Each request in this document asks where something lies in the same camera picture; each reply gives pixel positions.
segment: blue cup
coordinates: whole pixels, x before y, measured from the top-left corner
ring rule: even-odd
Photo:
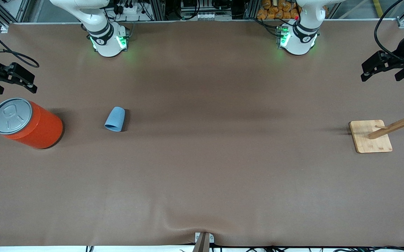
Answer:
[[[126,111],[122,107],[114,107],[112,112],[110,112],[109,117],[104,125],[109,131],[119,132],[122,130],[122,125],[124,124],[124,117],[126,116]]]

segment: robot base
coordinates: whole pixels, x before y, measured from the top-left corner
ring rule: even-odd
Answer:
[[[317,35],[308,43],[302,43],[300,39],[295,36],[293,32],[293,27],[288,24],[283,24],[281,30],[277,30],[277,34],[283,35],[281,38],[277,38],[278,48],[285,49],[288,53],[294,55],[303,55],[309,51],[314,46],[315,39]]]
[[[122,51],[127,51],[127,46],[129,44],[130,31],[118,24],[117,22],[110,22],[113,25],[114,32],[113,36],[107,41],[105,45],[99,45],[93,42],[93,48],[99,54],[104,57],[113,57],[118,55]]]

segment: orange canister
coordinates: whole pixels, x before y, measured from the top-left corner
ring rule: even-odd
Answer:
[[[54,145],[63,132],[60,118],[34,102],[12,98],[0,103],[0,134],[36,149]]]

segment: wooden base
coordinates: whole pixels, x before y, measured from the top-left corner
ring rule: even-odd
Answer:
[[[376,125],[385,126],[382,120],[352,121],[349,123],[358,153],[387,153],[393,150],[387,134],[376,139],[368,138],[368,134],[378,130]]]

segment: brown table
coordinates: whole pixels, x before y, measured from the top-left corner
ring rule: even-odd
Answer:
[[[404,116],[396,71],[360,81],[375,21],[328,21],[304,56],[253,22],[138,24],[103,58],[78,25],[11,25],[61,142],[0,136],[0,245],[404,246],[404,130],[357,154],[348,123]],[[384,21],[380,39],[404,36]],[[14,61],[0,55],[2,63]],[[127,131],[104,129],[114,106]]]

